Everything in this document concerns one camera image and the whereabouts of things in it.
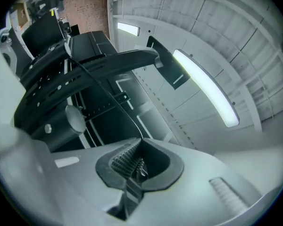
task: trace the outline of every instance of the ceiling light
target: ceiling light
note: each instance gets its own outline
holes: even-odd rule
[[[235,109],[216,81],[180,49],[176,49],[173,56],[187,71],[191,79],[206,94],[220,114],[225,125],[227,127],[239,125],[239,117]]]
[[[117,28],[129,32],[135,36],[140,34],[140,28],[133,25],[117,23]]]

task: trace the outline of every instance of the screw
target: screw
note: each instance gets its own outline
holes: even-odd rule
[[[51,125],[50,125],[50,124],[46,124],[45,127],[44,127],[44,129],[45,129],[45,133],[46,133],[46,134],[50,134],[51,131],[52,131],[52,128],[51,128]]]

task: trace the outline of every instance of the black cylinder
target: black cylinder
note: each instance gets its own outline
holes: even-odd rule
[[[26,90],[33,86],[52,66],[59,65],[63,60],[71,56],[70,48],[67,43],[61,42],[50,52],[40,57],[21,78],[20,82]]]
[[[52,152],[85,130],[86,123],[80,110],[73,105],[67,105],[64,110],[56,112],[42,124],[32,134],[32,138],[44,141]]]

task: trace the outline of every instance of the wire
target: wire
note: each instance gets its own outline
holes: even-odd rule
[[[75,61],[72,57],[69,58],[71,61],[73,61],[74,63],[76,63],[84,72],[86,72],[94,81],[95,83],[101,87],[101,89],[105,92],[105,94],[110,97],[112,99],[112,102],[114,103],[114,105],[116,107],[118,107],[127,117],[129,117],[130,121],[134,124],[134,126],[137,128],[139,134],[140,134],[140,137],[141,139],[143,139],[143,135],[142,135],[142,132],[141,130],[139,129],[138,125],[136,125],[136,123],[134,122],[134,120],[131,118],[131,116],[124,110],[124,108],[117,102],[117,100],[115,100],[115,98],[113,97],[112,94],[110,94],[110,92],[108,90],[106,90],[100,82],[98,82],[97,79],[95,79],[93,77],[93,75],[82,65],[80,64],[79,62]]]

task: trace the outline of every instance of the black monitor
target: black monitor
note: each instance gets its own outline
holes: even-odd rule
[[[64,36],[55,11],[44,14],[22,34],[22,38],[34,57],[51,45],[63,40]]]

